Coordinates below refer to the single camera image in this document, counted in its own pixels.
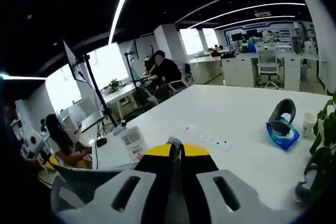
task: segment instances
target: cabinet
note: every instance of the cabinet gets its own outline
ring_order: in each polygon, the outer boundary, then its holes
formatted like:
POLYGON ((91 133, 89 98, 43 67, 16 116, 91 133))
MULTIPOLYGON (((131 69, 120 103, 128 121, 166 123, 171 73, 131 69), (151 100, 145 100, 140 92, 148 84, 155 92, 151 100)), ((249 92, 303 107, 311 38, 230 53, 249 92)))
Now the cabinet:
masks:
POLYGON ((225 85, 254 87, 256 82, 256 65, 253 59, 237 57, 222 60, 225 85))
POLYGON ((288 57, 284 60, 285 90, 300 90, 301 60, 298 57, 288 57))

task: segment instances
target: white pillar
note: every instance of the white pillar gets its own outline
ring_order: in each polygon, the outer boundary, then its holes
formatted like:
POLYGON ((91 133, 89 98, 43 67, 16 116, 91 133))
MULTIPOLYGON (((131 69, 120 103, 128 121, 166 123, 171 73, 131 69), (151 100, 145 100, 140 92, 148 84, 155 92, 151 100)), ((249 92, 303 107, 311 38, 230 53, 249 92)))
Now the white pillar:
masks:
POLYGON ((228 44, 226 43, 225 34, 223 30, 216 29, 215 34, 218 40, 218 45, 222 45, 223 47, 228 46, 228 44))
POLYGON ((181 36, 174 24, 161 25, 154 30, 159 49, 164 51, 167 59, 173 60, 178 66, 186 63, 181 36))
POLYGON ((325 88, 333 93, 336 88, 336 26, 322 0, 304 0, 314 23, 320 61, 319 78, 325 88))
POLYGON ((202 43, 202 46, 203 46, 203 50, 204 50, 205 52, 208 52, 208 48, 213 47, 214 45, 210 45, 210 46, 209 46, 209 45, 206 43, 205 35, 204 35, 204 32, 203 32, 202 29, 198 29, 197 31, 198 31, 198 34, 199 34, 199 38, 201 39, 201 43, 202 43))

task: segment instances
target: man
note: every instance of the man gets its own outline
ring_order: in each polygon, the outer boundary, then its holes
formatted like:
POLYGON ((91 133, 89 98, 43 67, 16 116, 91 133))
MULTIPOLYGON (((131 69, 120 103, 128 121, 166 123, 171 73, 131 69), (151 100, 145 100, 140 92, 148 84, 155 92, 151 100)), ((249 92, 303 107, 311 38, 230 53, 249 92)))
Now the man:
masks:
POLYGON ((154 57, 155 63, 158 65, 158 72, 157 74, 150 76, 148 80, 162 80, 163 84, 157 88, 155 96, 159 100, 164 101, 169 98, 170 87, 168 83, 181 80, 182 74, 174 61, 166 59, 164 51, 157 51, 154 54, 154 57))

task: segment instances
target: cup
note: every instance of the cup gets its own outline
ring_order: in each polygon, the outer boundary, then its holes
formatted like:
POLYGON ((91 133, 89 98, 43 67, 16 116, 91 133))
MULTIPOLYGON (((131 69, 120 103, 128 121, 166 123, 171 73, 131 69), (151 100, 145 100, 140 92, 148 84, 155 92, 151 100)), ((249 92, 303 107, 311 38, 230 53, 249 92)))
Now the cup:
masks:
POLYGON ((303 123, 302 123, 303 137, 308 137, 311 135, 316 120, 317 120, 316 116, 312 113, 305 113, 303 115, 303 123))

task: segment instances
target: office desk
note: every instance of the office desk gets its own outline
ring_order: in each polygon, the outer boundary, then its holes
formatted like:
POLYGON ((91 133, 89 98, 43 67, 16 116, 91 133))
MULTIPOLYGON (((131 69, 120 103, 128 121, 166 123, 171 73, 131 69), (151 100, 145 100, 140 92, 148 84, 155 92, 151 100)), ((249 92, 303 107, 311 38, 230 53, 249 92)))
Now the office desk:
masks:
POLYGON ((128 97, 130 99, 130 102, 132 103, 132 106, 134 109, 137 109, 137 103, 135 102, 132 93, 135 91, 135 86, 134 84, 130 83, 128 85, 126 85, 125 87, 120 88, 119 90, 117 90, 116 92, 113 92, 111 94, 105 95, 104 96, 104 100, 106 104, 113 104, 113 103, 117 103, 118 105, 118 112, 119 112, 119 116, 120 119, 123 120, 124 118, 124 114, 122 112, 122 105, 120 100, 128 97))
POLYGON ((89 115, 82 121, 82 133, 104 120, 106 116, 101 111, 96 111, 95 113, 89 115))
POLYGON ((188 61, 195 84, 206 84, 222 73, 221 57, 200 57, 188 61))
MULTIPOLYGON (((285 76, 285 90, 299 91, 301 61, 323 61, 317 54, 296 54, 294 52, 282 52, 276 50, 276 57, 283 61, 285 76)), ((228 86, 254 87, 258 70, 256 67, 258 53, 238 54, 232 59, 222 60, 222 72, 225 84, 228 86)))
MULTIPOLYGON (((170 136, 205 147, 219 169, 228 169, 254 187, 260 200, 272 209, 292 208, 293 189, 303 180, 312 142, 300 137, 289 151, 279 148, 269 137, 265 122, 284 98, 296 105, 293 126, 301 129, 307 111, 317 114, 330 99, 326 95, 284 90, 192 85, 128 123, 138 126, 152 148, 170 136), (220 141, 232 144, 229 151, 194 142, 185 133, 188 125, 220 141)), ((93 166, 99 168, 129 162, 117 136, 107 135, 106 145, 92 150, 93 166)))

